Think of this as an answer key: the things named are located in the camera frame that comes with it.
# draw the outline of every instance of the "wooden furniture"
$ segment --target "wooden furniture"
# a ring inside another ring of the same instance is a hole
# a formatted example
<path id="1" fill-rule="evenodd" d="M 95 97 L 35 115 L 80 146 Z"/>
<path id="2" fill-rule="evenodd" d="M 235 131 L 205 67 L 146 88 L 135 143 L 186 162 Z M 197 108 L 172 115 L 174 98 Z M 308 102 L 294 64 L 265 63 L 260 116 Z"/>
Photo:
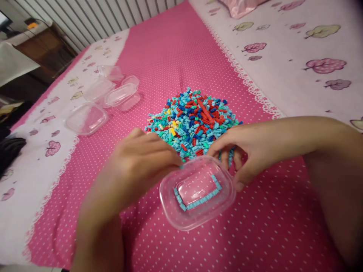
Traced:
<path id="1" fill-rule="evenodd" d="M 39 33 L 32 29 L 26 31 L 24 34 L 28 39 L 13 46 L 39 64 L 47 75 L 55 79 L 67 68 L 77 53 L 64 42 L 62 33 L 55 23 L 48 26 Z"/>

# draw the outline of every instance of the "bedspread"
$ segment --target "bedspread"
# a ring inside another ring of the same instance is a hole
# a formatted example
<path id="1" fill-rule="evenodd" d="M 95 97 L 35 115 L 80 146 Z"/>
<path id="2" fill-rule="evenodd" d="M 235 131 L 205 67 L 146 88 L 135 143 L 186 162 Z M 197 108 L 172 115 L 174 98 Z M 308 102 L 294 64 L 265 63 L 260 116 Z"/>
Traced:
<path id="1" fill-rule="evenodd" d="M 148 113 L 189 86 L 229 102 L 245 123 L 282 117 L 279 109 L 233 62 L 189 3 L 130 30 L 117 63 L 140 79 L 140 102 L 108 110 L 111 120 L 79 137 L 28 243 L 31 262 L 70 268 L 79 206 L 114 145 Z M 172 228 L 158 186 L 121 214 L 130 271 L 339 271 L 343 265 L 324 224 L 301 158 L 262 173 L 217 218 L 189 232 Z"/>
<path id="2" fill-rule="evenodd" d="M 168 98 L 187 87 L 226 99 L 245 124 L 323 115 L 363 128 L 358 108 L 362 81 L 357 75 L 363 62 L 340 50 L 356 29 L 350 29 L 352 23 L 345 16 L 340 22 L 324 16 L 321 21 L 314 16 L 311 25 L 297 21 L 297 14 L 306 14 L 310 5 L 320 11 L 326 1 L 297 1 L 299 5 L 268 1 L 240 20 L 229 18 L 227 9 L 216 1 L 190 2 L 192 6 L 180 4 L 130 31 L 92 44 L 47 91 L 47 98 L 24 117 L 16 133 L 26 135 L 29 149 L 11 167 L 12 175 L 0 183 L 0 194 L 10 190 L 6 201 L 0 202 L 4 207 L 0 218 L 24 210 L 28 216 L 17 232 L 31 227 L 27 235 L 16 239 L 16 246 L 11 239 L 5 241 L 0 258 L 10 247 L 5 261 L 69 269 L 80 204 L 113 147 L 134 127 L 145 127 L 148 113 L 160 112 Z M 327 8 L 335 14 L 343 5 L 335 0 Z M 321 25 L 329 27 L 315 29 Z M 300 40 L 286 40 L 289 31 Z M 305 49 L 310 47 L 303 42 L 320 44 L 313 51 Z M 325 47 L 328 56 L 322 52 Z M 91 136 L 67 131 L 59 120 L 84 101 L 82 90 L 96 80 L 96 66 L 113 64 L 140 79 L 140 101 L 127 112 L 108 109 L 110 120 Z M 158 189 L 157 185 L 121 213 L 130 271 L 344 268 L 301 158 L 264 171 L 228 210 L 189 232 L 167 222 Z M 6 226 L 9 237 L 14 237 L 15 231 L 10 230 L 21 220 L 16 215 Z M 24 249 L 22 256 L 19 248 Z"/>

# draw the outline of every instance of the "pillow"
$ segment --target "pillow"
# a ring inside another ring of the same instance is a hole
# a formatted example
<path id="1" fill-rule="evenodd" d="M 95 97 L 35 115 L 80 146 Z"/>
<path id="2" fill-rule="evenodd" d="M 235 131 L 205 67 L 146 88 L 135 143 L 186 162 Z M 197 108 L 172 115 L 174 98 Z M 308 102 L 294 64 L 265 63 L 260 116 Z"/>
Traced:
<path id="1" fill-rule="evenodd" d="M 268 0 L 220 0 L 230 10 L 231 17 L 240 19 Z"/>

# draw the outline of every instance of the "clear plastic container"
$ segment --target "clear plastic container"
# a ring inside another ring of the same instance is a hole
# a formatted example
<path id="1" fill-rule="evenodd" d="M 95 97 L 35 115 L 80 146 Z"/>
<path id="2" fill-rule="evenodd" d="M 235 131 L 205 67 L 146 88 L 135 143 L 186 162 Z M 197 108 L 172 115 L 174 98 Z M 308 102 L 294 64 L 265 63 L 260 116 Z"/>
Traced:
<path id="1" fill-rule="evenodd" d="M 109 119 L 107 113 L 94 103 L 86 102 L 74 109 L 64 120 L 67 129 L 78 135 L 91 135 Z"/>
<path id="2" fill-rule="evenodd" d="M 126 78 L 122 81 L 121 85 L 126 85 L 126 84 L 128 84 L 128 83 L 133 83 L 133 84 L 135 84 L 135 85 L 136 85 L 136 89 L 137 89 L 137 88 L 139 87 L 140 81 L 139 81 L 139 79 L 138 79 L 137 77 L 135 77 L 135 76 L 128 76 L 128 77 L 126 77 Z"/>
<path id="3" fill-rule="evenodd" d="M 213 175 L 220 190 L 210 197 L 217 189 Z M 161 181 L 160 201 L 166 218 L 173 227 L 183 231 L 194 229 L 211 220 L 234 202 L 236 191 L 232 180 L 228 171 L 213 157 L 200 156 L 185 163 L 182 170 L 170 173 Z M 205 202 L 184 211 L 176 194 L 181 197 L 185 207 L 203 199 Z"/>
<path id="4" fill-rule="evenodd" d="M 87 101 L 99 105 L 101 108 L 107 108 L 105 104 L 105 95 L 115 88 L 115 84 L 109 80 L 99 80 L 94 83 L 87 91 L 84 92 L 83 97 Z"/>
<path id="5" fill-rule="evenodd" d="M 108 80 L 121 80 L 124 78 L 119 66 L 103 65 L 97 66 L 97 69 L 102 78 Z"/>
<path id="6" fill-rule="evenodd" d="M 133 83 L 127 83 L 119 88 L 114 89 L 105 96 L 105 104 L 109 107 L 117 107 L 121 111 L 131 109 L 140 100 L 137 92 L 137 86 Z"/>

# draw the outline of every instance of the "polka dot sheet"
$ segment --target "polka dot sheet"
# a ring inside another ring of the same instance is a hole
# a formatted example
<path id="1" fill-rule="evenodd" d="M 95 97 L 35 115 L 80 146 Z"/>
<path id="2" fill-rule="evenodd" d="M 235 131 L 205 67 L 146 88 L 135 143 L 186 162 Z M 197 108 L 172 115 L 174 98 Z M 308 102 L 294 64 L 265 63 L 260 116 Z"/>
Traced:
<path id="1" fill-rule="evenodd" d="M 140 79 L 141 99 L 131 110 L 110 109 L 110 120 L 80 136 L 59 185 L 35 224 L 28 246 L 39 266 L 70 269 L 80 204 L 115 144 L 147 124 L 167 98 L 190 86 L 226 99 L 245 124 L 272 114 L 249 91 L 189 3 L 130 30 L 117 65 Z M 339 271 L 342 262 L 329 237 L 301 158 L 275 165 L 238 193 L 234 204 L 189 232 L 166 220 L 152 188 L 124 211 L 122 232 L 128 271 Z"/>

